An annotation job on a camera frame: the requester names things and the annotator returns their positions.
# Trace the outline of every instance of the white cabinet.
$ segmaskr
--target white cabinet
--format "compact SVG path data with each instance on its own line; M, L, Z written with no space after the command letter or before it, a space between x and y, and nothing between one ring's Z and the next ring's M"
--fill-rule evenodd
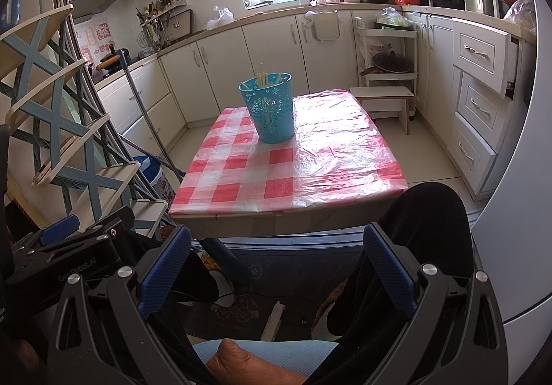
M238 90L239 82L255 74L242 29L234 28L201 39L198 48L220 110L245 106Z
M418 72L417 85L416 85L416 111L422 116L426 115L427 105L427 88L429 81L429 46L428 46L428 16L421 13L405 13L412 22L412 28L418 33L416 38L416 44L418 45L418 66L416 72Z
M429 38L429 81L424 117L435 133L446 143L456 110L459 81L454 87L454 75L460 75L453 67L454 35L452 20L430 16Z
M260 72L261 64L268 73L290 73L293 96L308 94L305 62L295 17L264 20L242 28L255 73Z
M167 53L161 62L187 122L220 114L196 42Z
M307 26L304 14L295 16L305 59L308 90L311 93L358 87L351 12L339 11L337 15L341 22L339 38L334 41L318 41L314 27Z

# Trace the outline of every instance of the blue gripper pad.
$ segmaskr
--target blue gripper pad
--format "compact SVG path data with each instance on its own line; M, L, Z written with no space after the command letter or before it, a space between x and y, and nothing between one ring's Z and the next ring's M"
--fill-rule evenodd
M78 227L80 225L81 222L78 220L78 217L76 215L69 215L63 220L60 220L53 225L48 226L42 231L42 236L40 236L39 241L41 246L46 246L50 243L63 240L68 235L71 235L73 232L78 231Z
M418 308L414 280L373 224L364 228L363 244L364 251L382 280L393 305L412 318Z
M190 230L181 227L167 246L163 244L160 249L163 251L140 284L140 302L137 307L144 319L161 309L178 272L186 262L191 249Z

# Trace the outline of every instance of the blue pencil cup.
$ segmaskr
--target blue pencil cup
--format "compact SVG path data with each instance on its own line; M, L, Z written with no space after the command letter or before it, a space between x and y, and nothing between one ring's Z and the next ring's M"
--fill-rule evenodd
M257 79L244 81L249 90L239 85L259 139L265 144L277 144L295 134L293 122L292 76L269 73L268 86L260 88Z

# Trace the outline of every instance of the red checkered tablecloth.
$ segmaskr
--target red checkered tablecloth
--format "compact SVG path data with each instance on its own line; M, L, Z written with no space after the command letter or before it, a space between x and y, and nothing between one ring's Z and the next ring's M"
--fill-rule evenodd
M400 195L401 168L347 91L293 99L295 136L259 141L247 108L225 109L184 177L169 214L338 206Z

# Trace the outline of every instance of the screw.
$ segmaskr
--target screw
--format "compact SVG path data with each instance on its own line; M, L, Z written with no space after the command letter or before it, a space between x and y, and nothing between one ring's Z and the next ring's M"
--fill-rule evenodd
M484 271L478 271L478 272L475 274L475 278L476 278L479 282L487 282L487 280L489 279L489 277L487 276L487 273L485 273Z
M422 271L428 276L435 276L437 274L437 267L432 264L425 264L422 267Z
M129 277L132 274L132 267L121 267L117 274L119 277Z
M76 273L73 273L67 278L67 282L70 284L76 284L79 280L81 280L81 276Z

